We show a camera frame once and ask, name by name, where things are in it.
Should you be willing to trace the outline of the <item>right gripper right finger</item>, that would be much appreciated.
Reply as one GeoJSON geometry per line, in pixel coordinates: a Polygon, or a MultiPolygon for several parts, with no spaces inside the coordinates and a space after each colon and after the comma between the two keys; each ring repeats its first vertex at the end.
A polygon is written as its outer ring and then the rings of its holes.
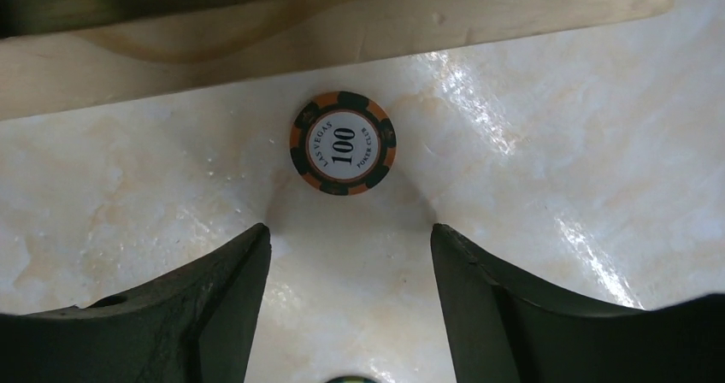
{"type": "Polygon", "coordinates": [[[459,382],[721,382],[724,297],[656,310],[567,290],[445,224],[430,238],[459,382]]]}

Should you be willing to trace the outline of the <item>green 20 chip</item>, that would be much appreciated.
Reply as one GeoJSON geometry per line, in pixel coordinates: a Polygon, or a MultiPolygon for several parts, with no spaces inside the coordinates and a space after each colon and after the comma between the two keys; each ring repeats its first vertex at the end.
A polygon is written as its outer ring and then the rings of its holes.
{"type": "Polygon", "coordinates": [[[326,383],[377,383],[377,381],[364,376],[343,375],[334,377],[326,383]]]}

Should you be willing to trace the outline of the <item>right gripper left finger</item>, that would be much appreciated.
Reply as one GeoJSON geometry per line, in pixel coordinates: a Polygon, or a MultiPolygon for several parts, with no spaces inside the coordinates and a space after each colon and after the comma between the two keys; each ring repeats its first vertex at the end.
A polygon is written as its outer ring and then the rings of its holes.
{"type": "Polygon", "coordinates": [[[271,261],[256,224],[143,285],[1,317],[4,382],[242,382],[271,261]]]}

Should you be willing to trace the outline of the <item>orange black 100 chip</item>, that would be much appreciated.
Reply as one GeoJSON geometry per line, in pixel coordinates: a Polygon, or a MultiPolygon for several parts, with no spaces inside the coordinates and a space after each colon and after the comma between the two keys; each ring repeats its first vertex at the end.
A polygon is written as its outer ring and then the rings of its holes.
{"type": "Polygon", "coordinates": [[[289,148],[294,168],[310,186],[352,196],[389,174],[397,135],[375,101],[352,91],[330,91],[312,97],[298,112],[289,148]]]}

